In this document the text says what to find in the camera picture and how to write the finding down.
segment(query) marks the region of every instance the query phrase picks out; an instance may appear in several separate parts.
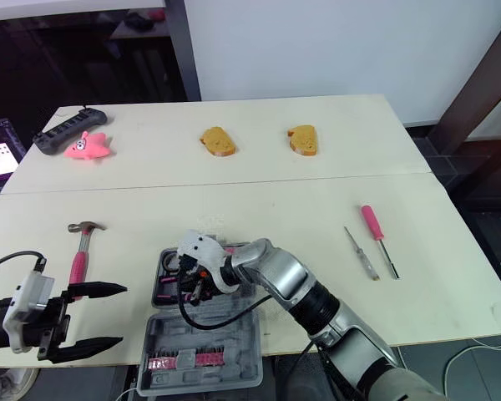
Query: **screwdriver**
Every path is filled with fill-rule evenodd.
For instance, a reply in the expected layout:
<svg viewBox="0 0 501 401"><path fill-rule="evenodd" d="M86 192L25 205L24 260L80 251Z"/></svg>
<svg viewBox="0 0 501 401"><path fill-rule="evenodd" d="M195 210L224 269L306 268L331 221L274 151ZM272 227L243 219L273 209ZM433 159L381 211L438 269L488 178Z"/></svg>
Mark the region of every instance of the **screwdriver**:
<svg viewBox="0 0 501 401"><path fill-rule="evenodd" d="M399 275L397 274L397 270L395 270L395 266L393 265L392 259L390 259L390 256L387 253L386 247L384 246L384 242L382 242L384 234L382 234L381 227L378 224L378 220L375 217L373 209L368 205L362 206L362 216L364 216L364 220L367 223L367 227L369 227L369 230L373 234L373 238L375 238L375 241L378 241L378 243L381 244L382 251L384 252L384 256L387 259L387 264L392 269L394 278L398 280Z"/></svg>
<svg viewBox="0 0 501 401"><path fill-rule="evenodd" d="M373 265L371 264L369 259L367 259L367 256L364 253L364 250L358 246L356 241L354 241L354 238L352 237L352 235L349 232L349 230L347 229L347 227L343 226L343 228L345 228L347 235L349 236L349 238L351 238L351 242L354 245L354 249L357 253L358 259L360 259L360 261L362 262L362 265L366 268L367 273L369 273L369 277L373 281L380 280L381 278L378 276L377 272L375 272L375 269L373 268Z"/></svg>

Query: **pink hammer handle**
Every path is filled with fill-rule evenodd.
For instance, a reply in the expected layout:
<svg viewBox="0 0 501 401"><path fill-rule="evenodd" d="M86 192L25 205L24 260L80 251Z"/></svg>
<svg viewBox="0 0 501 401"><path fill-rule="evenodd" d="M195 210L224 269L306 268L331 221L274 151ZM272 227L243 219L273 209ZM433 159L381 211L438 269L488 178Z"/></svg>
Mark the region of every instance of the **pink hammer handle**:
<svg viewBox="0 0 501 401"><path fill-rule="evenodd" d="M364 216L364 220L366 221L369 230L371 230L375 241L380 241L382 238L384 238L384 234L382 234L381 227L378 225L378 220L375 217L375 213L370 206L362 206L362 216Z"/></svg>
<svg viewBox="0 0 501 401"><path fill-rule="evenodd" d="M78 252L73 260L73 267L70 270L70 277L68 278L69 284L76 284L78 282L84 282L87 252Z"/></svg>

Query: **monitor screen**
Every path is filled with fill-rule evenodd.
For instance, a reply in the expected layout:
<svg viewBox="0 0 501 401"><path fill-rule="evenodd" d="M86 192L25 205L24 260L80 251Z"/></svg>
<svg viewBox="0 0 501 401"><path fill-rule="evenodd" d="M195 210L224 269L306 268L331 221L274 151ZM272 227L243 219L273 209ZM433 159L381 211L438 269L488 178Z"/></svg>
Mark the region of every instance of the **monitor screen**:
<svg viewBox="0 0 501 401"><path fill-rule="evenodd" d="M6 180L17 169L26 154L8 119L0 119L0 180Z"/></svg>

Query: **bread slice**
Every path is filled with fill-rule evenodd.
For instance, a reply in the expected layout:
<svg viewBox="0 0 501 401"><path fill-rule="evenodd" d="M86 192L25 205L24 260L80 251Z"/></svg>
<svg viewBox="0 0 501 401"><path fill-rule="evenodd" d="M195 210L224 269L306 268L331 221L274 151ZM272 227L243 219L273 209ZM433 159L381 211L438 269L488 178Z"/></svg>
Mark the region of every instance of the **bread slice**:
<svg viewBox="0 0 501 401"><path fill-rule="evenodd" d="M313 156L317 153L317 135L313 125L299 125L287 131L290 147L295 153Z"/></svg>
<svg viewBox="0 0 501 401"><path fill-rule="evenodd" d="M235 153L234 142L221 127L207 129L200 137L200 142L213 156L228 156Z"/></svg>

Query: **toolbox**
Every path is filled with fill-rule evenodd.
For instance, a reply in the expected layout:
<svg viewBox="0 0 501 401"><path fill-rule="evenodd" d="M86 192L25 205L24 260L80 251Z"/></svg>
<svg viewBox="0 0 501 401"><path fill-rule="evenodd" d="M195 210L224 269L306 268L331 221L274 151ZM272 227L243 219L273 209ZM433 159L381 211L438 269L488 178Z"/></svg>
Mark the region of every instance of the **toolbox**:
<svg viewBox="0 0 501 401"><path fill-rule="evenodd" d="M244 244L226 246L231 249ZM256 310L215 330L191 327L176 301L176 248L159 256L152 305L159 309L147 322L139 365L137 392L143 397L255 387L263 379L260 322ZM186 294L185 309L205 325L235 316L255 300L256 290L241 284L196 307Z"/></svg>

